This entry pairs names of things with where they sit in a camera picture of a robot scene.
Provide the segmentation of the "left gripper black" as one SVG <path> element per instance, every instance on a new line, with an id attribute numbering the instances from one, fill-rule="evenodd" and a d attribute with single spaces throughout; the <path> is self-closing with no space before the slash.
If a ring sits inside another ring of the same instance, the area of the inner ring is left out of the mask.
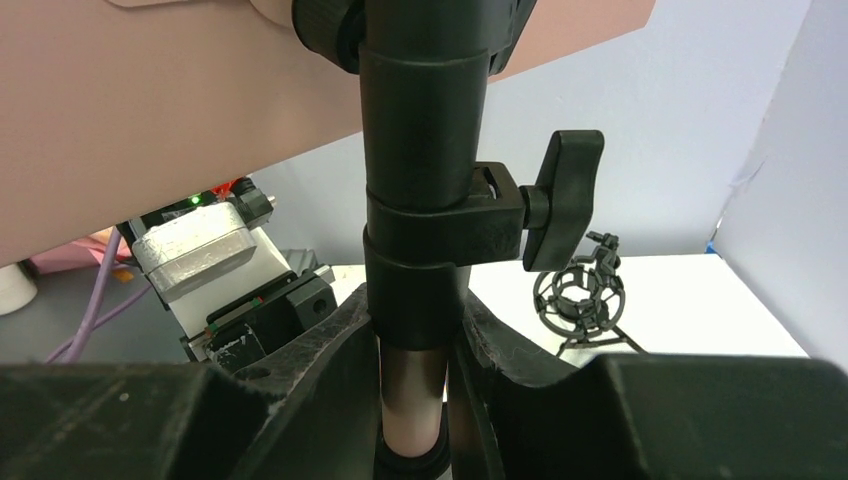
<path id="1" fill-rule="evenodd" d="M 153 288 L 132 253 L 149 229 L 199 207 L 234 205 L 257 242 L 251 260 L 170 304 Z M 117 225 L 139 268 L 163 307 L 179 323 L 180 343 L 194 362 L 254 363 L 324 320 L 337 302 L 334 273 L 311 250 L 277 248 L 263 227 L 276 201 L 248 177 L 191 195 Z"/>

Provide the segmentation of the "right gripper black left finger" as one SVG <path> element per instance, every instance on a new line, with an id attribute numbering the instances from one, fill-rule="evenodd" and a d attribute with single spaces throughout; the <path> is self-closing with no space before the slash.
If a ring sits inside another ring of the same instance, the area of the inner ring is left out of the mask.
<path id="1" fill-rule="evenodd" d="M 5 479 L 368 479 L 380 418 L 366 290 L 235 374 L 199 363 L 1 371 Z"/>

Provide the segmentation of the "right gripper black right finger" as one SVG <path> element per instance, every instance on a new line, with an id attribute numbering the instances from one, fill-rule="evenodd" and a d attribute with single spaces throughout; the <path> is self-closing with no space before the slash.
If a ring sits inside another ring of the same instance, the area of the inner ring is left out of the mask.
<path id="1" fill-rule="evenodd" d="M 843 479 L 847 377 L 808 358 L 600 354 L 574 367 L 466 300 L 456 479 Z"/>

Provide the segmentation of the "pink perforated music stand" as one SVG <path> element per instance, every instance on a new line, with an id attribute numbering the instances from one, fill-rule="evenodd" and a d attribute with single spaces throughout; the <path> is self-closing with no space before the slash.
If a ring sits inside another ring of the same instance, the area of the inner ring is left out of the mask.
<path id="1" fill-rule="evenodd" d="M 474 266 L 567 265 L 604 138 L 537 180 L 477 158 L 487 82 L 554 54 L 563 3 L 5 1 L 1 262 L 15 265 L 360 127 L 380 418 L 368 479 L 452 473 L 448 371 Z"/>

